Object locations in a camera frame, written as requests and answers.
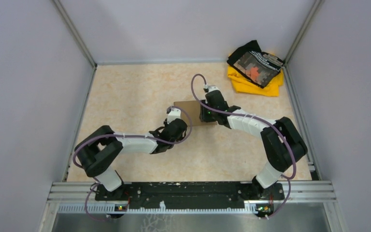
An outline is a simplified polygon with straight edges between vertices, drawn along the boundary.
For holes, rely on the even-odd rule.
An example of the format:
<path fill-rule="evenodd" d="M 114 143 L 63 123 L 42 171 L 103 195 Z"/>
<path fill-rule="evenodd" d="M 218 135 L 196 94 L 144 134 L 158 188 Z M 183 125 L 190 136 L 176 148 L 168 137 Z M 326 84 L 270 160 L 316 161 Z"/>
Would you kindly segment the brown cardboard box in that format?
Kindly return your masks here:
<path fill-rule="evenodd" d="M 174 106 L 183 109 L 191 118 L 192 126 L 214 126 L 216 122 L 202 122 L 200 120 L 201 105 L 196 101 L 176 101 Z"/>

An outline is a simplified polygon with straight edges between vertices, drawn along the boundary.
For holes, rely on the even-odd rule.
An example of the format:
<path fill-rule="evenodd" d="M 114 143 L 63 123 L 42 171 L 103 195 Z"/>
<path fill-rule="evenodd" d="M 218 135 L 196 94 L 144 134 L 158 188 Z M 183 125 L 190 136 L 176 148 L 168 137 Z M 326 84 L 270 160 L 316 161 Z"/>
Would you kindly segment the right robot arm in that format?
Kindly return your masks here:
<path fill-rule="evenodd" d="M 205 89 L 205 93 L 200 108 L 202 122 L 215 121 L 262 140 L 268 161 L 253 178 L 253 194 L 258 199 L 266 199 L 281 175 L 308 153 L 303 138 L 288 117 L 268 120 L 250 115 L 238 106 L 228 106 L 216 87 Z"/>

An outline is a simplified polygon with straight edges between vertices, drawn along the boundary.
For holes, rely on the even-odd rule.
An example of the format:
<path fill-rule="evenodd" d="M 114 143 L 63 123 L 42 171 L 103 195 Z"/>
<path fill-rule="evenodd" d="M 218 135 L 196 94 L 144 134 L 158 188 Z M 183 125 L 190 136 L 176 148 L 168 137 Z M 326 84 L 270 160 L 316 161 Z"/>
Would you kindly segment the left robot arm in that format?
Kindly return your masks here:
<path fill-rule="evenodd" d="M 114 132 L 104 125 L 79 143 L 74 149 L 73 162 L 88 177 L 94 178 L 106 188 L 114 200 L 120 200 L 126 188 L 111 164 L 119 154 L 166 152 L 187 138 L 187 124 L 181 119 L 164 122 L 164 126 L 142 134 Z"/>

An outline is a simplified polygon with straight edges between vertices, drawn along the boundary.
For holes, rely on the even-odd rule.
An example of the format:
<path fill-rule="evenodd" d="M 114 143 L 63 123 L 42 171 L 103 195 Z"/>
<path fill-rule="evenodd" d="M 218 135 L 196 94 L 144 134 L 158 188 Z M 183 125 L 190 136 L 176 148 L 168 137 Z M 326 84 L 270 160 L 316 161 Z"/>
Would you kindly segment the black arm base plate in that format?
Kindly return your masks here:
<path fill-rule="evenodd" d="M 109 192 L 103 185 L 96 201 L 127 201 L 129 209 L 241 209 L 244 201 L 284 200 L 282 184 L 258 190 L 251 182 L 131 182 Z"/>

